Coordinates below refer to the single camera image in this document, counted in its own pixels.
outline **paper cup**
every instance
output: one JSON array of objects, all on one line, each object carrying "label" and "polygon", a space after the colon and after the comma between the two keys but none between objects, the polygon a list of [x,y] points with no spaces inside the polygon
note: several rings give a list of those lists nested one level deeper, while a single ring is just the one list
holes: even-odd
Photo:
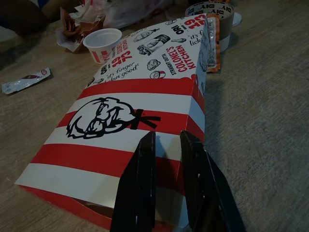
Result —
[{"label": "paper cup", "polygon": [[198,14],[218,14],[220,16],[220,52],[227,49],[233,25],[234,9],[228,3],[212,1],[200,2],[190,6],[185,16]]},{"label": "paper cup", "polygon": [[120,41],[121,36],[122,32],[118,29],[101,29],[87,35],[83,44],[89,49],[95,63],[104,64]]}]

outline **crumpled wrapper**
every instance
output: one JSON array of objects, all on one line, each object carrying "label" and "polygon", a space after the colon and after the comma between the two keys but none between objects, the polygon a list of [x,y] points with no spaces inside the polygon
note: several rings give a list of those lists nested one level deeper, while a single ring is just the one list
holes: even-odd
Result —
[{"label": "crumpled wrapper", "polygon": [[78,20],[79,23],[77,23],[77,20],[64,9],[60,8],[60,12],[62,27],[56,30],[57,44],[72,52],[78,51],[83,46],[83,40],[87,35],[103,28],[105,16],[102,14],[92,15],[90,20],[84,15],[76,14],[76,19],[83,18],[83,21]]}]

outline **colonel sanders logo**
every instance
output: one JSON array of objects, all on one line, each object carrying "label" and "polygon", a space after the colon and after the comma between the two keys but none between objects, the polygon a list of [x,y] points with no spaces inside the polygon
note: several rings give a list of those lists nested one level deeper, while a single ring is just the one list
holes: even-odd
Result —
[{"label": "colonel sanders logo", "polygon": [[152,121],[160,121],[160,117],[141,116],[143,110],[133,110],[128,103],[116,98],[97,98],[82,106],[70,120],[67,126],[67,136],[76,138],[98,138],[105,134],[117,133],[129,127],[138,128],[144,123],[155,129]]}]

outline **red and white striped box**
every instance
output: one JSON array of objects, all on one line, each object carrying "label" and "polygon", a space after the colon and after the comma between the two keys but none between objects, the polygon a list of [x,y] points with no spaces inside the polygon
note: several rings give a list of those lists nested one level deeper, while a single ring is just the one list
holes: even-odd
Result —
[{"label": "red and white striped box", "polygon": [[209,32],[205,14],[123,38],[16,181],[110,228],[119,177],[139,140],[156,131],[156,220],[188,224],[180,132],[203,141]]}]

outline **wooden table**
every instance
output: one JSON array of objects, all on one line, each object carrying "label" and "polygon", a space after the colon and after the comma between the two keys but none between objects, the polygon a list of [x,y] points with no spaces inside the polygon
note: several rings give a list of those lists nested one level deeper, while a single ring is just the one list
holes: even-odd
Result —
[{"label": "wooden table", "polygon": [[[232,4],[243,22],[233,28],[221,73],[207,79],[205,145],[226,175],[249,232],[306,232],[309,2]],[[155,17],[126,33],[161,21]],[[89,53],[58,46],[56,27],[31,41],[0,44],[1,83],[46,67],[53,73],[12,96],[0,94],[0,231],[105,231],[14,185],[99,68]]]}]

